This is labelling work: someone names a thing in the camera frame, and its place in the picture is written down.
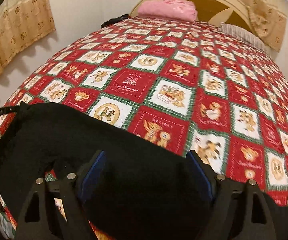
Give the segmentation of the red patchwork bedspread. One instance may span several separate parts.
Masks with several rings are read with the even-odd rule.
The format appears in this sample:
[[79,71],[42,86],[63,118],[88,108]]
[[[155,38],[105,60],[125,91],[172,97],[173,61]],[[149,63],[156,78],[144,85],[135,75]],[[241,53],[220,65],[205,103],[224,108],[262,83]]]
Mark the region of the red patchwork bedspread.
[[[58,103],[288,207],[288,82],[258,49],[205,22],[128,18],[57,52],[7,100]],[[16,113],[0,116],[0,139]]]

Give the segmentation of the striped grey pillow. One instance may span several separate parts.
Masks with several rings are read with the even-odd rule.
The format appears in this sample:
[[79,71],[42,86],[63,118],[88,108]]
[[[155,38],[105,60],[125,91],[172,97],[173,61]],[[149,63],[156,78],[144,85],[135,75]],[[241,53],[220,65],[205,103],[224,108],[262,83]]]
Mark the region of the striped grey pillow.
[[238,27],[236,25],[222,23],[218,28],[219,31],[231,35],[232,37],[252,46],[265,53],[267,56],[271,56],[271,48],[266,45],[260,38],[255,36],[253,33]]

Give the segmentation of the black item at bed edge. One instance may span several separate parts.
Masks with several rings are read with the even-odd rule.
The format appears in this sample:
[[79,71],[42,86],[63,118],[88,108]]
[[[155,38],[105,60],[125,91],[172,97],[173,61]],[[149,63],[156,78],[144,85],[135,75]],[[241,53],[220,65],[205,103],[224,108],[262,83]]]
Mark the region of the black item at bed edge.
[[105,21],[104,23],[102,23],[101,28],[105,28],[107,26],[119,23],[119,22],[126,20],[128,18],[129,18],[128,14],[121,15],[120,17],[117,17],[117,18],[111,18],[111,19]]

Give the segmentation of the beige curtain left window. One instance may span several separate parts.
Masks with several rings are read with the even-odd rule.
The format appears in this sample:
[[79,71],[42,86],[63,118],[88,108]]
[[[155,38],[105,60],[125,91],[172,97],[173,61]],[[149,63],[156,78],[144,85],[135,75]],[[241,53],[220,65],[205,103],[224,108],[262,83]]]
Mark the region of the beige curtain left window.
[[0,75],[15,55],[55,29],[49,0],[4,0],[0,5]]

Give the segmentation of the black pants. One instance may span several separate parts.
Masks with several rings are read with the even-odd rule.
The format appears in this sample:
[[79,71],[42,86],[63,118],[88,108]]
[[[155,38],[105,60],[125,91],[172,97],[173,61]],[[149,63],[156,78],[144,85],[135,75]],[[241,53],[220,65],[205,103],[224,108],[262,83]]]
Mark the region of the black pants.
[[[197,239],[209,204],[186,156],[66,105],[19,106],[0,139],[0,193],[17,222],[36,179],[63,179],[103,150],[106,163],[85,204],[91,227],[115,239]],[[288,239],[288,207],[263,195],[277,239]]]

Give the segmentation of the cream wooden headboard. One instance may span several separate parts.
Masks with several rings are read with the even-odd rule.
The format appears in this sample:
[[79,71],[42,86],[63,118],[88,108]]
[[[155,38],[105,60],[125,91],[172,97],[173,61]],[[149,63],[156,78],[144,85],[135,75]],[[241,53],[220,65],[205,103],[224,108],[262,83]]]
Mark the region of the cream wooden headboard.
[[[140,5],[145,1],[141,0],[129,14],[131,17],[138,15]],[[197,20],[220,26],[221,23],[228,23],[239,26],[251,33],[255,33],[251,26],[248,8],[240,0],[188,0],[194,3],[198,12]]]

